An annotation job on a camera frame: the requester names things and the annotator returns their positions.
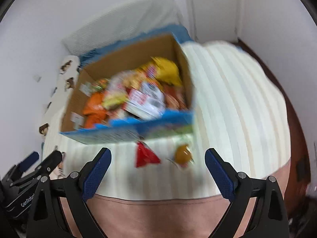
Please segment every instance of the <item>striped bed sheet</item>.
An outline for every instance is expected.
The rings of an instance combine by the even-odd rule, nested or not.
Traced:
[[[197,199],[220,194],[204,163],[215,148],[236,171],[265,178],[290,159],[286,105],[258,62],[232,44],[213,42],[182,45],[195,86],[194,133],[146,140],[161,165],[135,168],[135,142],[84,145],[59,134],[64,108],[53,117],[44,156],[57,145],[66,152],[64,174],[79,171],[102,147],[113,161],[97,194],[129,201]],[[170,158],[178,144],[190,142],[195,163],[179,170]]]

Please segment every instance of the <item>wall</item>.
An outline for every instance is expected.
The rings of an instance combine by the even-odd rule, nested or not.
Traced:
[[[15,0],[0,23],[0,175],[33,150],[44,107],[55,87],[58,66],[68,51],[61,39],[88,17],[124,0]],[[176,0],[189,28],[186,0]],[[41,76],[39,83],[34,75]]]
[[[300,0],[242,0],[238,36],[277,77],[306,138],[317,183],[317,27]]]

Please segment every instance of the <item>brown floor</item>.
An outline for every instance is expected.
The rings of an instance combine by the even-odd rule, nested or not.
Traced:
[[[240,46],[259,62],[267,77],[278,87],[285,98],[287,120],[291,135],[291,168],[284,200],[288,216],[291,217],[301,207],[305,197],[306,186],[310,182],[309,157],[302,127],[291,101],[269,68],[242,40],[239,40],[235,45]],[[304,173],[300,177],[300,180],[298,180],[296,166],[300,161],[303,162],[305,167],[302,168]]]

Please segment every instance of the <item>red package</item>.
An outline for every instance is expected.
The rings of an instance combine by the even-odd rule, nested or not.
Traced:
[[[161,160],[156,154],[143,142],[137,143],[137,160],[135,167],[142,167],[147,164],[160,164]]]

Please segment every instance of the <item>silver screw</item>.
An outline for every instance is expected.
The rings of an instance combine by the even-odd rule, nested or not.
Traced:
[[[239,172],[239,173],[238,173],[238,176],[239,176],[241,179],[244,179],[245,177],[247,177],[247,175],[246,175],[244,172]]]
[[[46,182],[47,181],[47,176],[43,176],[42,178],[41,178],[41,182]]]
[[[78,176],[78,172],[72,172],[70,174],[70,178],[73,178],[73,179],[75,179],[77,176]]]
[[[271,182],[275,182],[275,181],[276,181],[276,179],[275,179],[274,176],[269,176],[268,179],[269,179]]]

